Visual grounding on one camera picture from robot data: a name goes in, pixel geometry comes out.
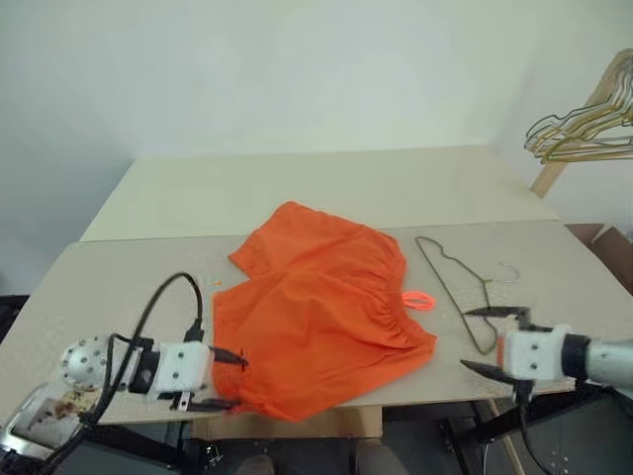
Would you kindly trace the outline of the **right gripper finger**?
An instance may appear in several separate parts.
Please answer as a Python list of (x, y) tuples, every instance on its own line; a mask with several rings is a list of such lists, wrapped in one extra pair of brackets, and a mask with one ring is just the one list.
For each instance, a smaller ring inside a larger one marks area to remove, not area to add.
[(520, 328), (528, 328), (531, 325), (530, 309), (517, 306), (492, 306), (468, 311), (466, 316), (478, 316), (485, 318), (507, 318), (514, 316)]
[(471, 360), (460, 360), (461, 364), (475, 373), (503, 384), (515, 384), (516, 380), (507, 375), (499, 366)]

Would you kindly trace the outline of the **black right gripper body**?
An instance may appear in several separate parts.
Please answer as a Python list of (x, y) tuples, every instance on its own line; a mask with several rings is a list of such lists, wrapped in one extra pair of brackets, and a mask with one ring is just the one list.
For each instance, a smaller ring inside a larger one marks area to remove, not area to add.
[(528, 404), (538, 382), (554, 380), (554, 329), (508, 320), (497, 337), (496, 364), (516, 380), (509, 384), (514, 401)]

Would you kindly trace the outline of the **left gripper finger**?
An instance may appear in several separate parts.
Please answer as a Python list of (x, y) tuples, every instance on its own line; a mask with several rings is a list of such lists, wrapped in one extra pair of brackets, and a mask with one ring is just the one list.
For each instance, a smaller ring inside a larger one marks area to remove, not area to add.
[(235, 354), (225, 348), (211, 347), (210, 351), (216, 363), (237, 365), (242, 368), (248, 365), (247, 360), (243, 356)]
[(190, 402), (187, 411), (192, 413), (216, 413), (231, 411), (240, 405), (239, 401), (206, 399), (202, 402)]

